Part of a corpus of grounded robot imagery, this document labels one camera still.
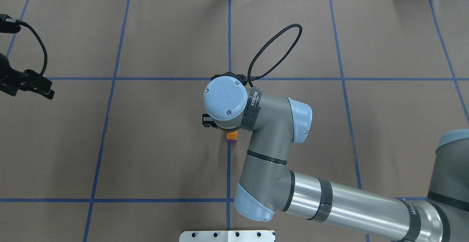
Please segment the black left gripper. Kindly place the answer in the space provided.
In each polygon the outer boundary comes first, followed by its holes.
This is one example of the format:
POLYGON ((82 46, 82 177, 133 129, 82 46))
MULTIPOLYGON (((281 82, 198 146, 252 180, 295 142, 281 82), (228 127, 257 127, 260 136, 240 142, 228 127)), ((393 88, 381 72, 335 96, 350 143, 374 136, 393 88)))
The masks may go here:
POLYGON ((31 91, 52 100, 55 92, 51 89, 52 81, 33 70, 20 72, 10 66, 8 58, 0 54, 0 90, 10 96, 16 96, 18 90, 31 91))

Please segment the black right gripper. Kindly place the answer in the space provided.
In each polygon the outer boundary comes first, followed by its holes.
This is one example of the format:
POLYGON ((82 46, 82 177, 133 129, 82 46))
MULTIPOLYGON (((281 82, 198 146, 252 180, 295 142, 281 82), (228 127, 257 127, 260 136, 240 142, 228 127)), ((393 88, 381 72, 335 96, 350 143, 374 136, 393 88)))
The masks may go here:
POLYGON ((204 90, 205 110, 221 129, 241 128, 246 103, 245 86, 232 76, 214 78, 204 90))

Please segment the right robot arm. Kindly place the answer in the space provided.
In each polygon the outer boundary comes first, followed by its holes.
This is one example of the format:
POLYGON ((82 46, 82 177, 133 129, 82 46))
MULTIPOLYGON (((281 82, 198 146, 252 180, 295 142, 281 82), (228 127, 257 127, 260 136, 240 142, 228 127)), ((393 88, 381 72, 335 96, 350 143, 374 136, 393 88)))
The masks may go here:
POLYGON ((204 90, 219 128, 251 131, 234 206, 394 242, 468 241, 468 121, 449 80, 261 82, 204 90))

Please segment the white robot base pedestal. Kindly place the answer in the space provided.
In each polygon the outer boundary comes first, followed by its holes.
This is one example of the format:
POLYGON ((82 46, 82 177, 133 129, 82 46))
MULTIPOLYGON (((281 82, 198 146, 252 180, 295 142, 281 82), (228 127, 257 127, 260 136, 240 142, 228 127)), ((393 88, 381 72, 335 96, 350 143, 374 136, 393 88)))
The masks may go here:
POLYGON ((179 242, 276 242, 276 235, 270 230, 184 231, 179 242))

